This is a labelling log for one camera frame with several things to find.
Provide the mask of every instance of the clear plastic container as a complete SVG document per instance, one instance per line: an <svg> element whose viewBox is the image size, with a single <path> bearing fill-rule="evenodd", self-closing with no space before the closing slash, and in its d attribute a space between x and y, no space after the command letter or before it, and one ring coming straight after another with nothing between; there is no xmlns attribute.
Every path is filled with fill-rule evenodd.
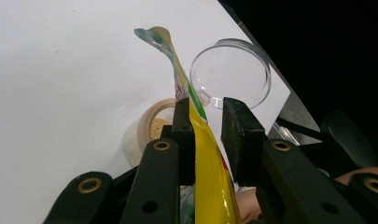
<svg viewBox="0 0 378 224"><path fill-rule="evenodd" d="M261 104L271 89L265 52L241 39L221 39L201 51L189 72L203 105L223 108L223 98L240 100L249 108Z"/></svg>

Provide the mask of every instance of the white backdrop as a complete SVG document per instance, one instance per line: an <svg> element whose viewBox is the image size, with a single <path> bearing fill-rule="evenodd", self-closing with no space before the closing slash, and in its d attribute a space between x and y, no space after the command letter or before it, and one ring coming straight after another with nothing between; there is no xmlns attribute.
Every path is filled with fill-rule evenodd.
<svg viewBox="0 0 378 224"><path fill-rule="evenodd" d="M221 38L249 41L217 0L0 1L0 224L42 223L74 177L131 169L127 127L175 97L168 58L135 28L163 26L189 74ZM267 132L289 90L272 69L254 110ZM221 111L207 108L219 141Z"/></svg>

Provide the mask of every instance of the snack bag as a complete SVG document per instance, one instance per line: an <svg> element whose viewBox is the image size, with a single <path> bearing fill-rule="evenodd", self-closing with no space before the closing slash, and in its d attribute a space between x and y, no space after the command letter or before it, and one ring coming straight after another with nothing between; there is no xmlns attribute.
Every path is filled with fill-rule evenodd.
<svg viewBox="0 0 378 224"><path fill-rule="evenodd" d="M195 133L195 222L242 223L229 169L208 126L203 105L175 53L169 31L163 27L135 29L135 34L159 49L174 67L175 97L189 97L189 119Z"/></svg>

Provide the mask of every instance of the colorful packaging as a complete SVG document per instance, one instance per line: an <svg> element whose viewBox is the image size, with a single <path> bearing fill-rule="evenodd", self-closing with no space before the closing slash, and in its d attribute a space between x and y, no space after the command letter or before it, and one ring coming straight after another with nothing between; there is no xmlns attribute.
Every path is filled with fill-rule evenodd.
<svg viewBox="0 0 378 224"><path fill-rule="evenodd" d="M169 31L163 27L153 27L148 30L135 29L134 32L171 60L176 100L189 97L189 119L194 129L196 145L195 222L242 223L230 172L208 126L203 105L180 65Z"/></svg>

